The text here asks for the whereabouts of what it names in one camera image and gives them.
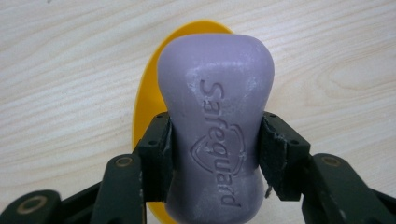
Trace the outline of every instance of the yellow oval dish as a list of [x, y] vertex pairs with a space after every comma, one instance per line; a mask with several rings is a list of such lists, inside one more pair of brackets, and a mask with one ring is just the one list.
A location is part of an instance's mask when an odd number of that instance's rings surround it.
[[[152, 118], [157, 114], [167, 111], [163, 97], [157, 82], [157, 61], [163, 48], [183, 35], [207, 34], [207, 33], [225, 33], [231, 34], [232, 31], [222, 24], [215, 21], [201, 20], [192, 21], [177, 28], [172, 34], [165, 38], [161, 45], [152, 54], [145, 72], [140, 81], [140, 86], [136, 94], [134, 104], [134, 117], [132, 127], [132, 145], [136, 147], [139, 139], [143, 137]], [[148, 207], [161, 223], [176, 223], [165, 211], [163, 203], [148, 203]]]

